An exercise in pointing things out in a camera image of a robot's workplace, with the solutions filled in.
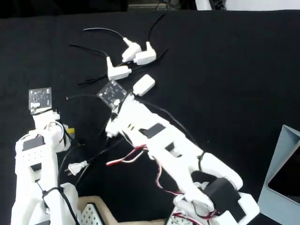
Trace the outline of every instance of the black background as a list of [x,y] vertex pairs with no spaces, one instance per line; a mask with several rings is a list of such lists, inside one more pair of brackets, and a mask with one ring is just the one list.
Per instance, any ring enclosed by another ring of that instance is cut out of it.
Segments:
[[[15,142],[34,128],[28,89],[52,87],[53,103],[64,123],[88,149],[98,152],[98,133],[109,108],[96,98],[66,101],[66,95],[97,93],[107,82],[85,89],[75,84],[105,72],[100,55],[71,48],[84,44],[106,51],[117,64],[126,46],[108,33],[115,29],[145,48],[149,27],[159,13],[113,13],[6,19],[0,21],[1,220],[9,223],[15,197]],[[206,151],[244,180],[243,192],[258,200],[283,124],[300,129],[300,12],[170,12],[154,28],[151,44],[161,62],[121,80],[130,88],[149,73],[157,82],[143,99],[170,111]],[[155,186],[155,163],[143,156],[131,165],[104,166],[123,156],[126,143],[110,151],[78,188],[80,196],[99,195],[118,221],[165,218],[172,196]],[[164,174],[162,184],[175,188]],[[253,224],[276,224],[258,216]]]

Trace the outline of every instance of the electronic component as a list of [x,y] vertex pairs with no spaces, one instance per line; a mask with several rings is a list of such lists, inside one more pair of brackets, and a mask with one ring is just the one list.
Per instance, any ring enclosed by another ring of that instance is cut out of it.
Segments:
[[155,80],[145,74],[138,82],[133,85],[133,93],[135,95],[143,96],[155,85]]
[[160,131],[165,129],[165,126],[163,126],[160,123],[155,124],[154,126],[150,127],[148,130],[140,129],[139,131],[145,135],[147,138],[152,138],[155,135],[157,135]]
[[36,147],[41,146],[43,144],[45,144],[43,136],[39,136],[39,137],[30,139],[30,140],[25,141],[23,143],[23,151],[36,148]]
[[29,110],[52,107],[51,88],[29,90]]
[[116,81],[111,80],[105,87],[97,94],[111,109],[117,106],[124,100],[127,92]]

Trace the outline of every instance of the tablet screen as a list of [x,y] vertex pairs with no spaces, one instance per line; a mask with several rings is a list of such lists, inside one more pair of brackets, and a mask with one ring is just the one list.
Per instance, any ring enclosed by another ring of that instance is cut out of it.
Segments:
[[271,179],[269,188],[300,204],[300,147]]

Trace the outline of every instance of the circuit board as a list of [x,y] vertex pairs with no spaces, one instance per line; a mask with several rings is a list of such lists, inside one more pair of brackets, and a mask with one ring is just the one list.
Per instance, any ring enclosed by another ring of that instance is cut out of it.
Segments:
[[29,90],[29,109],[42,109],[52,107],[51,88]]
[[102,101],[104,101],[111,109],[118,107],[126,96],[127,92],[116,81],[111,80],[105,87],[97,94]]

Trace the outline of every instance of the wire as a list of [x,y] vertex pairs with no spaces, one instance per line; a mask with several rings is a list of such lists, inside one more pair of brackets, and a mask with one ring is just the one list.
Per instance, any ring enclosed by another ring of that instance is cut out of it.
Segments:
[[144,65],[138,66],[138,67],[136,67],[136,68],[133,68],[133,69],[132,69],[132,72],[134,72],[134,71],[136,71],[136,70],[138,70],[138,69],[141,69],[141,68],[143,68],[143,67],[146,67],[146,66],[148,66],[148,65],[154,64],[155,62],[158,62],[158,61],[161,60],[161,58],[168,52],[168,50],[169,50],[169,48],[166,48],[166,49],[163,51],[163,53],[161,53],[161,54],[156,58],[156,60],[154,60],[154,61],[152,61],[152,62],[150,62],[150,63],[148,63],[148,64],[144,64]]
[[[106,125],[107,125],[108,121],[103,125],[100,134],[102,134],[102,133],[105,131],[105,128],[106,128]],[[107,137],[107,139],[106,139],[106,141],[105,141],[105,144],[104,144],[104,147],[107,146],[109,140],[110,140],[110,138]],[[89,160],[88,165],[84,168],[84,170],[81,172],[79,178],[77,179],[77,181],[76,181],[76,183],[75,183],[75,187],[77,187],[77,186],[80,184],[80,182],[81,182],[83,176],[84,176],[85,173],[87,172],[87,170],[88,170],[88,168],[90,167],[91,163],[94,162],[94,160],[95,160],[95,158]]]
[[104,153],[106,153],[107,151],[109,151],[110,149],[116,147],[118,144],[120,144],[123,141],[123,138],[119,139],[115,144],[107,147],[106,149],[104,149],[103,151],[99,152],[96,156],[94,156],[93,158],[90,158],[89,160],[87,160],[87,163],[90,163],[92,161],[94,161],[96,158],[98,158],[99,156],[103,155]]
[[[118,64],[116,67],[122,66],[124,64],[126,64],[126,62],[122,62],[122,63]],[[78,83],[78,84],[76,84],[76,86],[82,86],[82,85],[92,84],[92,83],[95,83],[95,82],[101,80],[102,78],[105,78],[105,77],[107,77],[107,72],[104,73],[104,74],[101,74],[98,77],[94,77],[94,78],[90,78],[90,79],[85,79],[84,82]]]
[[57,186],[58,186],[58,187],[60,187],[60,175],[61,175],[61,173],[62,173],[62,169],[63,169],[63,166],[64,166],[64,163],[65,163],[66,159],[68,158],[68,156],[69,156],[74,150],[76,150],[76,149],[78,149],[78,148],[80,148],[80,147],[82,147],[82,146],[84,146],[84,144],[79,144],[79,145],[77,145],[77,146],[71,148],[71,149],[67,152],[67,154],[64,156],[64,158],[63,158],[63,160],[62,160],[62,162],[61,162],[61,164],[60,164],[59,170],[58,170],[58,176],[57,176]]
[[44,202],[45,202],[44,197],[46,197],[52,191],[57,190],[60,193],[61,197],[65,200],[65,202],[67,204],[67,207],[68,207],[68,209],[69,209],[69,211],[71,213],[71,216],[72,216],[73,220],[75,221],[75,224],[76,225],[80,225],[79,222],[78,222],[78,220],[77,220],[77,217],[76,217],[76,215],[75,215],[75,213],[74,213],[74,211],[72,209],[71,203],[68,200],[67,196],[65,195],[62,187],[53,187],[49,191],[45,191],[45,190],[42,189],[42,187],[40,186],[40,184],[38,183],[38,181],[36,183],[39,186],[39,188],[42,190],[42,193],[43,193],[42,199],[43,199]]
[[136,157],[134,157],[131,160],[122,160],[123,163],[133,163],[135,162],[142,154],[144,153],[144,151],[141,151]]
[[179,217],[179,218],[187,219],[188,221],[192,222],[193,224],[202,225],[201,223],[199,223],[198,221],[194,220],[193,218],[183,216],[182,214],[175,214],[175,215],[173,214],[173,216],[174,217]]
[[52,110],[52,108],[50,108],[50,109],[46,109],[46,110],[44,110],[44,111],[35,113],[35,111],[36,111],[37,109],[39,109],[39,108],[35,108],[30,114],[31,114],[32,116],[38,116],[38,115],[40,115],[40,114],[43,114],[43,113],[46,113],[46,112]]
[[104,28],[104,27],[93,27],[93,28],[83,29],[83,31],[91,31],[91,30],[106,30],[108,32],[112,32],[112,33],[115,33],[116,35],[119,35],[122,39],[124,38],[124,36],[121,35],[119,32],[116,32],[115,30]]
[[181,192],[168,191],[168,190],[164,189],[164,188],[160,185],[159,179],[160,179],[160,177],[161,177],[163,168],[162,168],[161,164],[160,164],[158,161],[156,161],[156,163],[157,163],[157,165],[158,165],[158,173],[157,173],[156,179],[155,179],[156,185],[157,185],[160,189],[163,189],[165,192],[171,193],[171,194],[173,194],[173,195],[182,195]]
[[172,116],[171,113],[169,113],[166,109],[160,108],[159,106],[152,104],[150,102],[147,102],[145,100],[141,100],[139,98],[137,98],[136,100],[138,100],[139,102],[145,104],[145,105],[149,105],[153,108],[156,108],[157,110],[163,111],[164,113],[166,113],[175,123],[177,123],[178,126],[180,126],[183,131],[189,136],[189,138],[191,139],[191,141],[198,147],[198,144],[196,142],[196,140],[194,139],[194,137],[191,135],[191,133],[189,133],[189,131],[178,121],[175,119],[175,117]]
[[171,4],[170,1],[169,1],[169,2],[166,2],[166,1],[163,1],[163,0],[159,0],[159,3],[164,3],[164,4],[166,4],[167,6],[170,6],[170,7],[174,8],[174,9],[176,9],[176,10],[180,10],[180,9],[181,9],[181,8],[177,8],[176,5]]
[[158,10],[158,7],[159,7],[159,5],[160,4],[162,4],[162,2],[159,2],[157,5],[156,5],[156,7],[155,7],[155,11],[157,11]]
[[78,177],[76,183],[75,183],[75,187],[77,187],[80,184],[80,181],[82,180],[83,176],[85,175],[87,169],[89,168],[90,164],[88,164],[84,170],[81,172],[80,176]]
[[209,212],[207,216],[201,216],[201,215],[198,214],[198,212],[197,212],[197,210],[196,210],[195,203],[194,203],[193,201],[192,201],[191,203],[192,203],[192,205],[193,205],[195,214],[196,214],[198,217],[202,218],[202,219],[209,220],[209,219],[211,219],[211,218],[217,213],[217,211],[215,210],[215,211],[213,211],[213,212]]
[[92,94],[78,94],[78,95],[66,96],[66,99],[67,100],[72,100],[74,98],[81,98],[81,97],[96,97],[96,98],[99,98],[97,95],[92,95]]
[[148,33],[148,41],[150,41],[150,35],[151,35],[151,32],[153,30],[153,28],[155,27],[155,25],[165,16],[165,13],[163,13],[162,15],[160,15],[160,17],[154,22],[154,24],[151,26],[150,30],[149,30],[149,33]]
[[76,218],[76,215],[75,215],[74,211],[72,210],[72,206],[71,206],[70,201],[68,200],[67,196],[65,195],[64,192],[60,192],[60,194],[61,194],[62,198],[65,200],[65,202],[67,204],[67,207],[69,208],[69,211],[70,211],[70,213],[71,213],[71,215],[72,215],[72,217],[75,221],[75,224],[80,225],[77,218]]
[[60,142],[59,142],[59,143],[61,143],[61,142],[64,140],[65,129],[64,129],[64,127],[63,127],[63,125],[62,125],[61,123],[59,123],[59,122],[57,122],[57,121],[54,120],[54,121],[51,121],[50,123],[48,123],[48,124],[46,125],[46,127],[44,128],[44,130],[45,130],[47,127],[49,127],[49,125],[50,125],[51,123],[55,123],[56,125],[60,126],[62,134],[61,134],[61,139],[60,139]]
[[98,49],[95,49],[95,48],[89,48],[89,47],[85,47],[83,45],[76,45],[76,44],[69,44],[71,47],[77,47],[77,48],[81,48],[81,49],[85,49],[85,50],[90,50],[90,51],[95,51],[95,52],[98,52],[98,53],[102,53],[104,54],[106,57],[109,57],[108,54],[104,51],[101,51],[101,50],[98,50]]
[[[151,65],[151,64],[154,64],[155,62],[160,61],[160,60],[162,59],[162,57],[168,52],[168,50],[169,50],[169,48],[166,48],[166,49],[165,49],[165,50],[164,50],[164,51],[163,51],[163,52],[162,52],[162,53],[161,53],[154,61],[152,61],[151,63],[148,63],[148,64],[145,64],[145,65],[141,65],[141,66],[138,66],[138,67],[136,67],[136,68],[133,68],[133,69],[132,69],[132,72],[134,72],[134,71],[136,71],[136,70],[138,70],[138,69],[141,69],[141,68],[143,68],[143,67],[145,67],[145,66],[149,66],[149,65]],[[123,63],[117,65],[116,67],[122,66],[122,65],[124,65],[124,64],[125,64],[125,62],[123,62]],[[96,83],[96,82],[100,81],[102,78],[104,78],[104,77],[106,77],[106,76],[107,76],[107,73],[102,74],[102,75],[100,75],[100,76],[98,76],[98,77],[95,77],[95,78],[86,79],[84,82],[76,84],[76,86],[90,85],[90,84],[93,84],[93,83]]]
[[[114,164],[117,164],[117,163],[121,163],[123,162],[127,157],[129,157],[130,155],[132,155],[133,153],[135,153],[137,150],[139,149],[144,149],[146,147],[145,144],[143,145],[140,145],[140,146],[137,146],[135,147],[130,153],[128,153],[125,157],[123,158],[119,158],[119,159],[116,159],[116,160],[113,160],[113,161],[110,161],[110,162],[107,162],[106,165],[107,166],[110,166],[110,165],[114,165]],[[135,158],[129,160],[129,161],[125,161],[125,163],[132,163],[134,161],[136,161],[139,157],[141,156],[141,154],[137,155]]]

